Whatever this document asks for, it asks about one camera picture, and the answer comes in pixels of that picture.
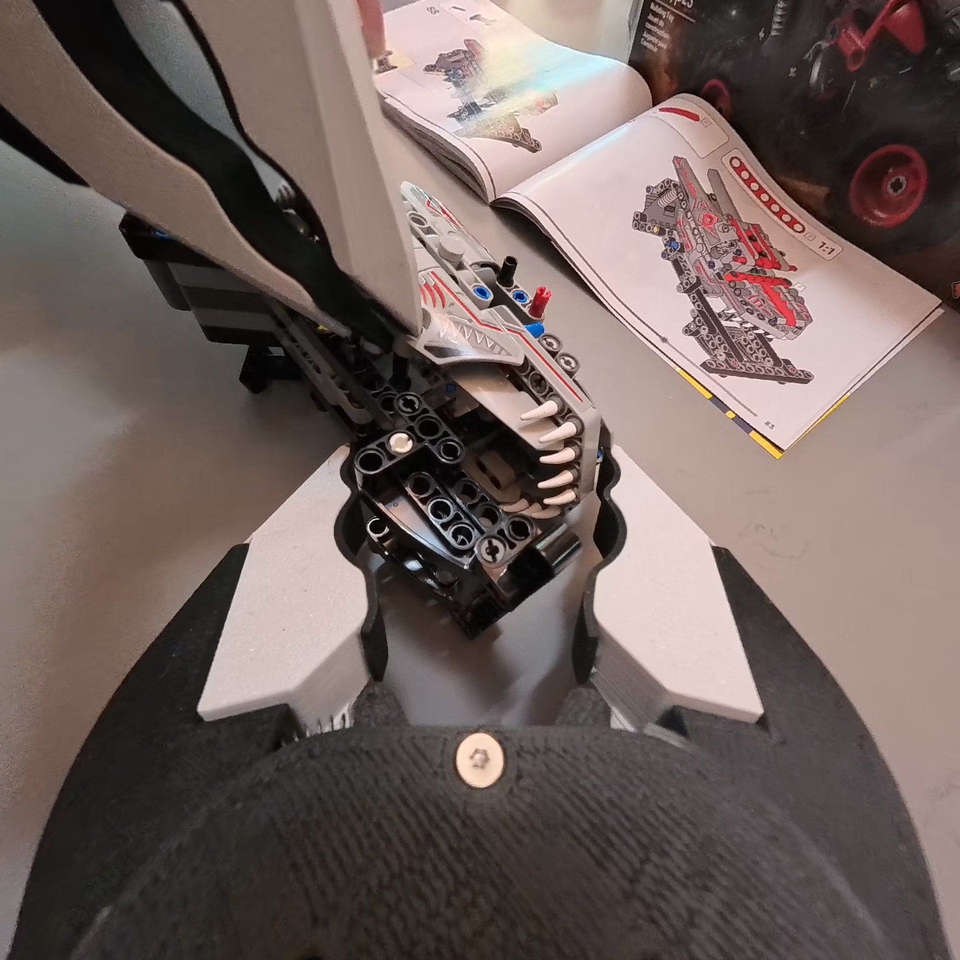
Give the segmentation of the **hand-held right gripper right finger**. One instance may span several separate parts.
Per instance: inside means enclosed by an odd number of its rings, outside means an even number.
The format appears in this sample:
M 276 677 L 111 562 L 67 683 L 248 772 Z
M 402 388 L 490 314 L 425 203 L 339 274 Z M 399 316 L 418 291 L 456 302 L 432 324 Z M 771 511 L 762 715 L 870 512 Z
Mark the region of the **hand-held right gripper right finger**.
M 599 511 L 573 638 L 573 670 L 638 731 L 673 710 L 754 724 L 764 708 L 709 536 L 610 444 L 598 467 Z

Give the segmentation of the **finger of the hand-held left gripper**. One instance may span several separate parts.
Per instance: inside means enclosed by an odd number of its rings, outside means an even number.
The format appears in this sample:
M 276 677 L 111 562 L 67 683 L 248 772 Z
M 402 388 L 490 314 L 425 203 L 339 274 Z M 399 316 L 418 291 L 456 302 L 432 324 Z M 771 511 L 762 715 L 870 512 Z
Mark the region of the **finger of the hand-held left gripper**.
M 384 51 L 377 2 L 355 2 L 365 54 Z M 76 182 L 300 314 L 390 337 L 390 313 L 346 274 L 296 189 L 242 134 L 184 2 L 2 2 L 2 105 Z
M 412 234 L 383 160 L 384 117 L 352 0 L 191 0 L 187 16 L 248 141 L 317 216 L 333 259 L 418 333 Z

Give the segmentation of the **open instruction booklet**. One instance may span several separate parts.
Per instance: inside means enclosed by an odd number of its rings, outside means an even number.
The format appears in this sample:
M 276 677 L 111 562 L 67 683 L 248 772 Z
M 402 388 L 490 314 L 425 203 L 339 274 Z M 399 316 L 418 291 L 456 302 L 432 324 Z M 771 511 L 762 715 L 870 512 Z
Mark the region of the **open instruction booklet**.
M 390 119 L 524 213 L 635 335 L 774 456 L 944 314 L 801 209 L 707 101 L 493 2 L 384 16 Z

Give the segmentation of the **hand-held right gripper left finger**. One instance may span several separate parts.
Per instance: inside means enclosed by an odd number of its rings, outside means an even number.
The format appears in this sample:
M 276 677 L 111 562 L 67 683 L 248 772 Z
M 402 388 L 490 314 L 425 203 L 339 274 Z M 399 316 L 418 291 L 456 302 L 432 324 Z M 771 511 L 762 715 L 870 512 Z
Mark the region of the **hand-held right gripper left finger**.
M 352 724 L 369 674 L 363 573 L 335 541 L 346 460 L 342 444 L 248 536 L 197 701 L 203 720 L 288 705 L 307 733 Z

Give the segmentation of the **black toy set box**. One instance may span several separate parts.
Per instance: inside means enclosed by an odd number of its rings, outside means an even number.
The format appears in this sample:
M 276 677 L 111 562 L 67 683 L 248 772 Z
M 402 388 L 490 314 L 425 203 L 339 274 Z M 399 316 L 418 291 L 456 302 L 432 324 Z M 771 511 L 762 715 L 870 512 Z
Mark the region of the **black toy set box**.
M 653 100 L 707 101 L 815 219 L 957 311 L 955 0 L 633 2 Z

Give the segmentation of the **grey red brick model car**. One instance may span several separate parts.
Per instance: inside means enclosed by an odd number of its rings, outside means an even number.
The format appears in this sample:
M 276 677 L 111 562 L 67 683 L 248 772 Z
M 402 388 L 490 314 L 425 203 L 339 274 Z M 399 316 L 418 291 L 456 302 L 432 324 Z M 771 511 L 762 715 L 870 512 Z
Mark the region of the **grey red brick model car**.
M 594 490 L 608 435 L 579 360 L 454 213 L 400 184 L 421 329 L 377 353 L 271 300 L 171 234 L 123 213 L 120 234 L 166 302 L 209 342 L 245 348 L 240 382 L 303 379 L 352 433 L 352 482 L 373 553 L 435 592 L 478 637 L 581 546 L 569 512 Z

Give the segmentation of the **grey desk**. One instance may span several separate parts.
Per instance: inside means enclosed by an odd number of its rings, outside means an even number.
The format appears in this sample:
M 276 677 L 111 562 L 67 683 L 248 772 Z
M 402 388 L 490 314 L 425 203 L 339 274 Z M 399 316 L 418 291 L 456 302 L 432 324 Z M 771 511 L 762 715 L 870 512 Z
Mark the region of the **grey desk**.
M 831 670 L 913 815 L 957 956 L 957 316 L 774 460 L 585 291 L 519 216 L 406 141 L 527 285 L 613 439 Z M 114 690 L 229 546 L 342 440 L 294 383 L 168 309 L 120 209 L 2 150 L 2 957 L 43 827 Z

